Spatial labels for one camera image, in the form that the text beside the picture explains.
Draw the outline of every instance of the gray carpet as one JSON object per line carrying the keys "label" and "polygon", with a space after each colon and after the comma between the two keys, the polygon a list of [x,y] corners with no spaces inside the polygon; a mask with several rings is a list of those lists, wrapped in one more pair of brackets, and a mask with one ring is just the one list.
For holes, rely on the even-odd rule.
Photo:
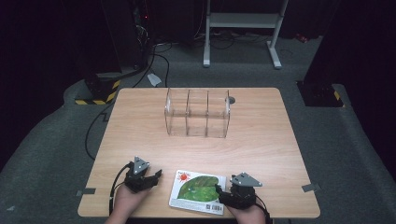
{"label": "gray carpet", "polygon": [[[321,215],[315,219],[278,219],[276,223],[396,223],[396,185],[382,164],[348,101],[345,107],[306,107],[296,86],[312,61],[320,39],[303,44],[278,39],[283,68],[275,70],[264,42],[213,41],[210,68],[202,67],[203,47],[159,46],[170,63],[167,87],[276,87],[280,89]],[[156,57],[152,71],[165,87],[166,62]],[[125,78],[131,88],[141,75]],[[64,106],[43,118],[25,137],[0,175],[0,223],[103,223],[104,217],[78,215],[78,190],[87,183],[93,160],[84,149],[86,132],[105,105],[75,105],[82,81],[64,93]],[[137,88],[153,88],[145,77]],[[88,137],[95,156],[105,132],[103,116]],[[136,219],[133,223],[220,223],[218,220]]]}

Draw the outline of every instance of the wooden table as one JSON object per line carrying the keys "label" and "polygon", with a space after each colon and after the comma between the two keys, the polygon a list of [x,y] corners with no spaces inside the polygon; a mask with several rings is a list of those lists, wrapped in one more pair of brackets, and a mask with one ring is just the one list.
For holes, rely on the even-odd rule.
{"label": "wooden table", "polygon": [[271,217],[318,217],[314,192],[302,189],[311,182],[279,90],[224,90],[235,98],[226,138],[170,136],[163,113],[167,89],[120,90],[86,187],[95,193],[82,196],[78,213],[107,217],[115,176],[138,156],[150,162],[146,176],[160,169],[163,175],[133,217],[233,217],[228,210],[217,216],[170,207],[177,170],[225,175],[226,189],[231,175],[246,172],[263,183],[255,190]]}

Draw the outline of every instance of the clear acrylic box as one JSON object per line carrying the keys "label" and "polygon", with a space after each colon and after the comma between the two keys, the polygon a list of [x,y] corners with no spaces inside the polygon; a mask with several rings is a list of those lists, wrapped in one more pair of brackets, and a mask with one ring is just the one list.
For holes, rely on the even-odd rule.
{"label": "clear acrylic box", "polygon": [[164,114],[169,135],[224,138],[230,121],[229,91],[168,89]]}

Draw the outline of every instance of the card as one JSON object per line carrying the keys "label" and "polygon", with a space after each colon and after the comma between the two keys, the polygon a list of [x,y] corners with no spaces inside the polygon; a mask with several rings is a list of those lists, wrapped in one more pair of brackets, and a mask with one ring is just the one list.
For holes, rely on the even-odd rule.
{"label": "card", "polygon": [[177,170],[169,200],[172,207],[216,215],[224,214],[215,184],[225,191],[226,177]]}

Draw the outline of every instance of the white metal frame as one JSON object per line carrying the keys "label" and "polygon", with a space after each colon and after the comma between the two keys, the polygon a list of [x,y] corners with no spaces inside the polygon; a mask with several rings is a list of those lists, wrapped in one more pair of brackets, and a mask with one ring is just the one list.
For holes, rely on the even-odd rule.
{"label": "white metal frame", "polygon": [[286,7],[289,0],[283,0],[282,8],[275,14],[257,13],[211,13],[210,0],[207,0],[206,9],[206,28],[205,28],[205,48],[204,48],[204,67],[210,66],[210,27],[239,27],[239,28],[272,28],[274,33],[272,40],[267,41],[271,58],[275,69],[282,68],[277,57],[275,44],[279,30],[285,17]]}

